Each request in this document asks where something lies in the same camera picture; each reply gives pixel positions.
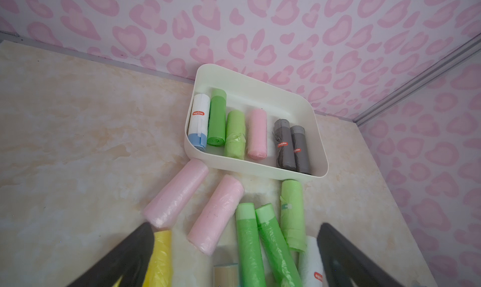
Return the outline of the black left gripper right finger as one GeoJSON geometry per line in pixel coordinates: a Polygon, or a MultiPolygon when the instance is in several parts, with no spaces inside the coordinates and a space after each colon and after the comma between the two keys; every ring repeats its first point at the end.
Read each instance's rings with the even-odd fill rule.
{"type": "Polygon", "coordinates": [[[401,286],[329,223],[316,240],[329,286],[401,286]]]}

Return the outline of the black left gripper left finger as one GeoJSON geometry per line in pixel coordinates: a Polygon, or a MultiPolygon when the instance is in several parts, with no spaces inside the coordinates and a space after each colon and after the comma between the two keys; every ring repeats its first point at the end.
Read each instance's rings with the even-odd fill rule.
{"type": "Polygon", "coordinates": [[[154,241],[151,225],[141,224],[70,286],[142,286],[154,241]]]}

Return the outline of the grey trash bag roll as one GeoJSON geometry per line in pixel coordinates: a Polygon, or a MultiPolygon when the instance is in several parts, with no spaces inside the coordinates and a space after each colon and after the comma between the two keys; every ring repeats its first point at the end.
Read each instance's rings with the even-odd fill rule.
{"type": "Polygon", "coordinates": [[[276,146],[276,165],[278,168],[295,171],[296,161],[290,130],[286,119],[278,119],[274,123],[274,139],[276,146]]]}
{"type": "Polygon", "coordinates": [[[300,125],[291,127],[291,137],[294,146],[294,158],[296,170],[299,173],[311,174],[311,163],[309,160],[308,145],[305,129],[300,125]]]}

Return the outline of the bright green roll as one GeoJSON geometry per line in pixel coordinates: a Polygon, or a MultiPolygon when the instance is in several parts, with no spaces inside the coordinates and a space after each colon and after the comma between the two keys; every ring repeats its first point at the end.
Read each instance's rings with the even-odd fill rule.
{"type": "Polygon", "coordinates": [[[211,95],[207,143],[220,147],[225,144],[227,94],[221,89],[213,89],[211,95]]]}

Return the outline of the pink roll with white label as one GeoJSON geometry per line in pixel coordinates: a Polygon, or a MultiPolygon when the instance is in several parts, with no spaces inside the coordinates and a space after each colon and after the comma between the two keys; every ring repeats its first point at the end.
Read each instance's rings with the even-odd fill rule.
{"type": "Polygon", "coordinates": [[[248,115],[248,156],[261,161],[268,156],[267,113],[254,109],[248,115]]]}

